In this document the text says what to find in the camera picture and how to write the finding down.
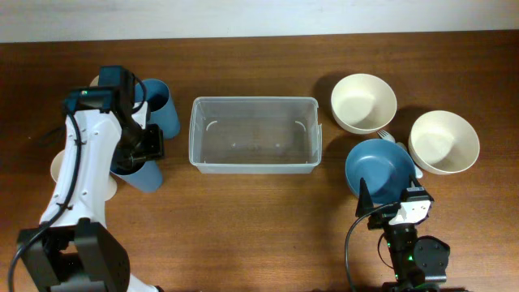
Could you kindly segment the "blue cup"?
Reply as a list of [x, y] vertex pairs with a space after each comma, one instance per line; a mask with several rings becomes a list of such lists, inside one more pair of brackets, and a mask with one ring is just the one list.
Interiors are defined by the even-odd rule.
[[112, 166], [110, 171], [142, 192], [151, 193], [157, 191], [163, 183], [162, 172], [155, 161], [146, 161], [138, 164], [131, 170]]
[[159, 79], [144, 79], [142, 83], [150, 110], [147, 124], [157, 124], [165, 139], [173, 139], [179, 134], [181, 125], [168, 85]]

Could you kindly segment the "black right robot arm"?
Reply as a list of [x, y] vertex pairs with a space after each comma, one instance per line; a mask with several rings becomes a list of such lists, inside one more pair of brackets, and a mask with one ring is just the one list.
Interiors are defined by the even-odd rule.
[[366, 181], [360, 180], [355, 216], [367, 218], [368, 229], [383, 231], [396, 279], [384, 283], [383, 291], [438, 291], [439, 284], [447, 281], [450, 246], [432, 236], [419, 237], [416, 229], [428, 218], [433, 202], [418, 180], [410, 176], [409, 186], [398, 201], [376, 208]]

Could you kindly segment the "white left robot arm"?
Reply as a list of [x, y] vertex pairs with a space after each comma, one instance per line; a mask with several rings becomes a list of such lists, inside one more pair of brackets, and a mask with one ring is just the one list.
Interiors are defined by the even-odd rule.
[[65, 153], [39, 226], [19, 232], [7, 276], [14, 288], [21, 260], [39, 291], [158, 291], [132, 275], [125, 248], [107, 230], [105, 200], [112, 165], [131, 170], [164, 155], [162, 131], [135, 102], [138, 78], [122, 66], [101, 67], [98, 83], [62, 103]]

